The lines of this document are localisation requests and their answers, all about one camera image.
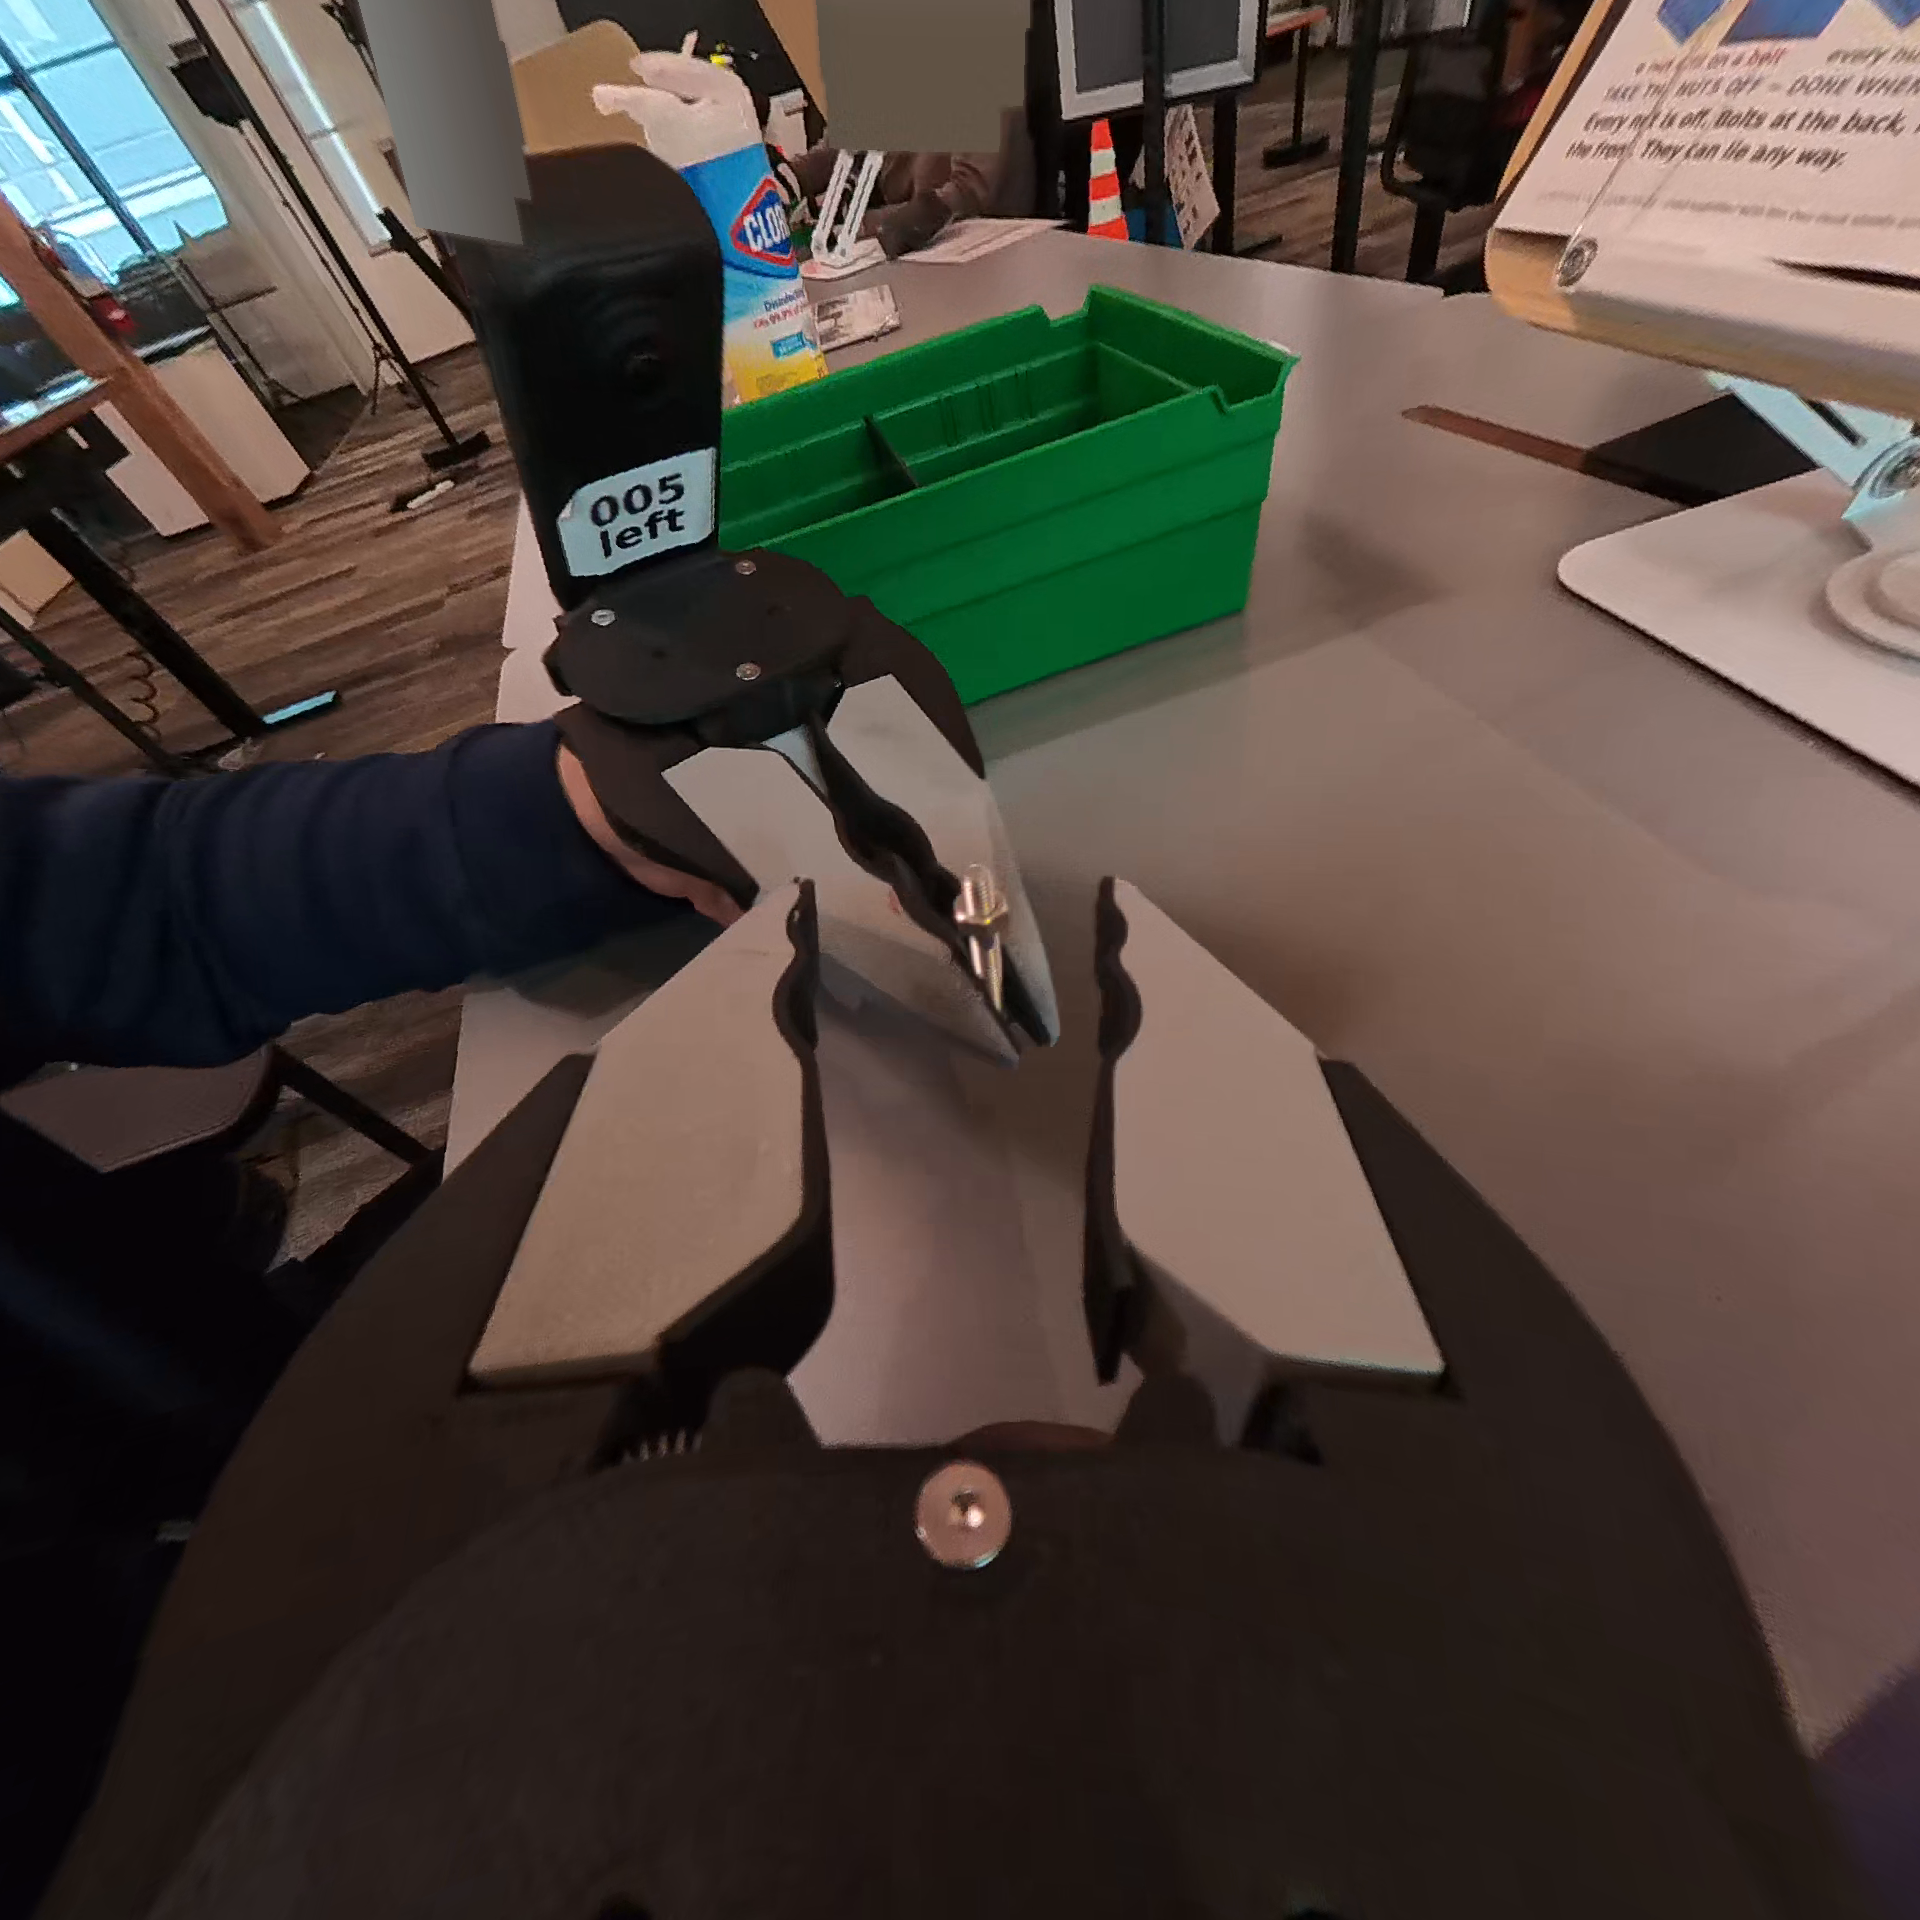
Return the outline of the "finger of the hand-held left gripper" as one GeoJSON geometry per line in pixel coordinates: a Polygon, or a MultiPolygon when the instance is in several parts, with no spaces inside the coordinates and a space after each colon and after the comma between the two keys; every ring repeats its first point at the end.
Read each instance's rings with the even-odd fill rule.
{"type": "Polygon", "coordinates": [[[822,796],[844,847],[877,877],[902,921],[931,938],[918,1013],[973,1049],[1052,1047],[1060,1008],[1012,840],[985,777],[968,715],[933,652],[877,612],[851,603],[832,664],[837,697],[817,721],[822,796]],[[1009,899],[1012,1010],[997,1017],[971,979],[953,923],[957,876],[993,867],[1009,899]]]}
{"type": "Polygon", "coordinates": [[[892,892],[854,863],[825,793],[793,754],[775,748],[705,751],[675,769],[668,783],[756,885],[811,885],[820,975],[835,1002],[852,1013],[916,1019],[991,1066],[1014,1066],[1032,1047],[976,1049],[921,1017],[931,938],[909,928],[892,892]]]}

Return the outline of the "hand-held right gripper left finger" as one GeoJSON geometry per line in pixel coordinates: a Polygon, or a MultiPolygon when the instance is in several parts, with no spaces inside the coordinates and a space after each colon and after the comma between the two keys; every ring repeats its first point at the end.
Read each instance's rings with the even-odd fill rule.
{"type": "Polygon", "coordinates": [[[791,881],[593,1047],[473,1380],[789,1372],[832,1309],[816,890],[791,881]]]}

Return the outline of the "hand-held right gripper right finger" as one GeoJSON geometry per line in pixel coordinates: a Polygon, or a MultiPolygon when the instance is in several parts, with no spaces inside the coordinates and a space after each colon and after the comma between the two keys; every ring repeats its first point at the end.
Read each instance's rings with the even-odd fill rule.
{"type": "Polygon", "coordinates": [[[1294,1386],[1421,1394],[1446,1362],[1328,1064],[1135,885],[1094,899],[1083,1317],[1094,1379],[1189,1379],[1230,1448],[1294,1386]]]}

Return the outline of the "silver metal bolt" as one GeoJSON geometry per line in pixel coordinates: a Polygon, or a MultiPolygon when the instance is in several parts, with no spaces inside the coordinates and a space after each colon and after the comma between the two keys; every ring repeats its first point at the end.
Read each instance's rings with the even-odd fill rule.
{"type": "Polygon", "coordinates": [[[1012,987],[1017,985],[1017,969],[1009,961],[1009,916],[1009,899],[1000,890],[993,867],[985,863],[967,864],[957,876],[951,920],[964,946],[971,979],[997,1017],[1012,1010],[1012,987]]]}

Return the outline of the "green plastic bin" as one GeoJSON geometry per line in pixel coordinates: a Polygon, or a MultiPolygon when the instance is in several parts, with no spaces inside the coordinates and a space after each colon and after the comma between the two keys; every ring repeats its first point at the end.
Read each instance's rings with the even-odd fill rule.
{"type": "Polygon", "coordinates": [[[911,633],[961,705],[1244,610],[1295,354],[1100,284],[724,415],[717,533],[911,633]]]}

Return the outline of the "person's left forearm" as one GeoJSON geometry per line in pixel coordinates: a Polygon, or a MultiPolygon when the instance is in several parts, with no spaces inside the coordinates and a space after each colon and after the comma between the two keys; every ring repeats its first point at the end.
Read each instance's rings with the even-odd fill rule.
{"type": "Polygon", "coordinates": [[[187,780],[1,783],[1,1081],[212,1068],[692,909],[575,823],[556,723],[187,780]]]}

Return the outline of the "person's left hand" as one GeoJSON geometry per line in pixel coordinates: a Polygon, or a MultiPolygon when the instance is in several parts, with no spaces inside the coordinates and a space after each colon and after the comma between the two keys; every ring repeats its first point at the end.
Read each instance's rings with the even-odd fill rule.
{"type": "Polygon", "coordinates": [[[657,899],[679,900],[720,928],[743,916],[740,903],[717,883],[669,868],[622,836],[593,796],[585,767],[565,744],[557,746],[557,777],[575,823],[587,832],[600,856],[622,868],[639,890],[657,899]]]}

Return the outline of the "cleaner spray bottle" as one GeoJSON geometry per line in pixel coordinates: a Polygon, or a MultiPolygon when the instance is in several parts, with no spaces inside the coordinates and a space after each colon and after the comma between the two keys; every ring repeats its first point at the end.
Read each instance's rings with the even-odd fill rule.
{"type": "Polygon", "coordinates": [[[597,82],[591,104],[624,117],[639,144],[700,201],[723,259],[724,402],[785,393],[825,375],[801,285],[789,195],[752,89],[692,52],[638,52],[630,82],[597,82]]]}

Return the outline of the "cardboard box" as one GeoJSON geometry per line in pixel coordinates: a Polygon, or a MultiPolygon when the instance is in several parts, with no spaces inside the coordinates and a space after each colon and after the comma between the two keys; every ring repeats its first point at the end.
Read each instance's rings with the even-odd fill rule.
{"type": "Polygon", "coordinates": [[[622,26],[597,18],[528,56],[509,57],[526,161],[600,147],[654,148],[654,136],[695,128],[695,111],[648,88],[622,26]]]}

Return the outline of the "small white folding stand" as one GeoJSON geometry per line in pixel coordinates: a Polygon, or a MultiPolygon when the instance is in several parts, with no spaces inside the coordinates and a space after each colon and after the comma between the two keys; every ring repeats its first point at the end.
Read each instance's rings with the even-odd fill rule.
{"type": "Polygon", "coordinates": [[[838,151],[827,186],[817,200],[807,236],[801,274],[813,281],[838,281],[880,263],[880,243],[864,236],[872,191],[884,168],[884,151],[838,151]]]}

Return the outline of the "black tripod stand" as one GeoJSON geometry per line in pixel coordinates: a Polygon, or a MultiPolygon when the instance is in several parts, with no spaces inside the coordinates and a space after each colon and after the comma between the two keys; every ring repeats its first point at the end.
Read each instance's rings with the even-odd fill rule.
{"type": "Polygon", "coordinates": [[[337,239],[319,213],[319,207],[307,195],[295,164],[275,143],[270,128],[261,122],[240,77],[236,77],[214,40],[208,37],[200,13],[190,2],[176,5],[176,11],[183,16],[195,41],[191,56],[174,52],[171,72],[176,73],[176,81],[208,122],[214,119],[231,125],[246,151],[268,164],[270,179],[276,183],[275,191],[278,192],[278,201],[289,210],[289,218],[303,233],[303,240],[319,251],[324,277],[342,298],[348,312],[351,314],[351,322],[367,339],[374,383],[369,397],[377,401],[379,396],[379,378],[385,371],[396,373],[405,393],[412,396],[415,409],[432,424],[433,435],[438,436],[436,445],[423,450],[423,466],[429,474],[452,476],[478,465],[492,445],[489,435],[485,429],[476,429],[465,436],[456,436],[452,432],[436,396],[423,384],[415,364],[399,345],[392,327],[385,322],[351,260],[337,244],[337,239]]]}

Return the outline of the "white paper sheet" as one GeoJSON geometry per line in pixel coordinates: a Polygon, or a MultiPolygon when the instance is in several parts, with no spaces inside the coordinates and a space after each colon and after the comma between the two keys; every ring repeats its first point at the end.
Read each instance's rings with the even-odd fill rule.
{"type": "Polygon", "coordinates": [[[941,228],[926,248],[907,251],[902,259],[918,266],[968,266],[985,256],[1006,251],[1022,240],[1056,233],[1062,225],[1048,220],[961,220],[941,228]]]}

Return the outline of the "wooden table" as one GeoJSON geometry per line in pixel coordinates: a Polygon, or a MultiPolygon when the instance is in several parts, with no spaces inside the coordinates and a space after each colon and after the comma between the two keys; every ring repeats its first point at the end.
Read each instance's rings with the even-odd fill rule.
{"type": "Polygon", "coordinates": [[[111,336],[67,277],[48,266],[8,201],[1,204],[1,280],[38,330],[116,407],[150,455],[191,495],[203,514],[246,553],[280,537],[270,509],[199,432],[155,373],[111,336]]]}

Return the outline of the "person's dark blue clothing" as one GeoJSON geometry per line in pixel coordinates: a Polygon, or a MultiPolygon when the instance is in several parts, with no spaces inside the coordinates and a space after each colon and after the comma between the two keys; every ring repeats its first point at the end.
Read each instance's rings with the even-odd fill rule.
{"type": "Polygon", "coordinates": [[[240,1434],[440,1167],[428,1153],[280,1263],[285,1194],[233,1153],[95,1170],[5,1117],[5,1915],[32,1915],[95,1793],[181,1539],[240,1434]]]}

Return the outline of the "framed display panel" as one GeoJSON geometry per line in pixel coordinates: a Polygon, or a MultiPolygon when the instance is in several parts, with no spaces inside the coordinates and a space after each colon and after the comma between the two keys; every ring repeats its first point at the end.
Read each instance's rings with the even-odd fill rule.
{"type": "Polygon", "coordinates": [[[1148,52],[1165,104],[1257,82],[1265,2],[1052,2],[1046,23],[1064,124],[1139,111],[1148,52]]]}

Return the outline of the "white board stand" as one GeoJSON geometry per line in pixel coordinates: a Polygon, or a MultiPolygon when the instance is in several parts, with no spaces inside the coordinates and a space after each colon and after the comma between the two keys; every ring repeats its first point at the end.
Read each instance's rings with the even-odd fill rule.
{"type": "Polygon", "coordinates": [[[1574,547],[1559,585],[1918,787],[1916,421],[1710,383],[1809,472],[1574,547]]]}

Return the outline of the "instruction sheet board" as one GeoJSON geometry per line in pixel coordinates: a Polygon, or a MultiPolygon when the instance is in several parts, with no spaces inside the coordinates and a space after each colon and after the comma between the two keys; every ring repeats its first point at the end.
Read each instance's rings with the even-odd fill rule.
{"type": "Polygon", "coordinates": [[[1847,393],[1916,378],[1916,5],[1598,5],[1483,259],[1541,327],[1847,393]]]}

